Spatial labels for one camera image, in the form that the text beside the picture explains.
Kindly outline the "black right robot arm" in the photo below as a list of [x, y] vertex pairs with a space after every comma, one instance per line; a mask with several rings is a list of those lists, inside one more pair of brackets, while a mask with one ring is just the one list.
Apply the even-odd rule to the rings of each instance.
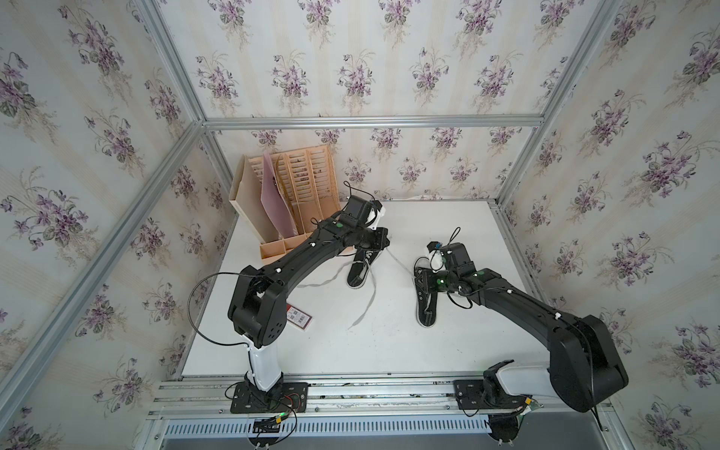
[[517, 289], [489, 268], [464, 277], [441, 271], [416, 286], [430, 299], [458, 294], [500, 313], [549, 351], [549, 382], [568, 407], [586, 413], [629, 384], [609, 328], [596, 316], [579, 318]]

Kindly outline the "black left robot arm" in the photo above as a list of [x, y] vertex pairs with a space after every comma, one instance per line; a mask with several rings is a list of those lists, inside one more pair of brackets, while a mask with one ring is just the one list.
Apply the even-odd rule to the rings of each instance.
[[383, 251], [390, 244], [388, 230], [352, 224], [337, 214], [320, 222], [298, 247], [261, 268], [242, 269], [232, 293], [228, 318], [249, 345], [249, 382], [269, 393], [282, 383], [275, 342], [287, 326], [287, 300], [291, 292], [324, 263], [348, 247]]

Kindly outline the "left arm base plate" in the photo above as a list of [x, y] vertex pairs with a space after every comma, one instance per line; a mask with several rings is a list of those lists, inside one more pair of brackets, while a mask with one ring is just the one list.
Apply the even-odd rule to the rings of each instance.
[[262, 391], [250, 380], [230, 386], [232, 414], [304, 413], [307, 410], [309, 384], [306, 382], [283, 382], [280, 380], [269, 391]]

